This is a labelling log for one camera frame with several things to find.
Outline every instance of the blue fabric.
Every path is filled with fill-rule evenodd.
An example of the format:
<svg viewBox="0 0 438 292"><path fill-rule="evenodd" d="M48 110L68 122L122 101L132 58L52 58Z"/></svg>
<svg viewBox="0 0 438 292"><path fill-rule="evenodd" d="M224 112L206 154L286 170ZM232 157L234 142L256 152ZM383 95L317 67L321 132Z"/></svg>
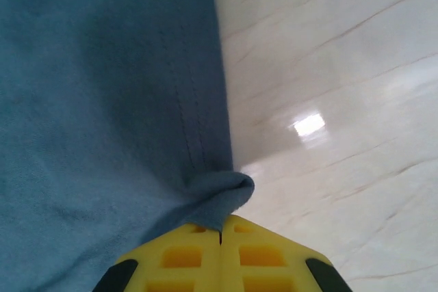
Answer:
<svg viewBox="0 0 438 292"><path fill-rule="evenodd" d="M0 291L90 291L232 172L213 0L0 0Z"/></svg>

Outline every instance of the marble floor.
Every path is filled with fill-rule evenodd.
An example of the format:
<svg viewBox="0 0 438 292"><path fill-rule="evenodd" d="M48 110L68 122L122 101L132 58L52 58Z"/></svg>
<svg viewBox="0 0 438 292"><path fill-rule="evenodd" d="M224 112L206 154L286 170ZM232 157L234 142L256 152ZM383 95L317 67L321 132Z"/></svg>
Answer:
<svg viewBox="0 0 438 292"><path fill-rule="evenodd" d="M239 214L353 291L438 286L438 0L216 0Z"/></svg>

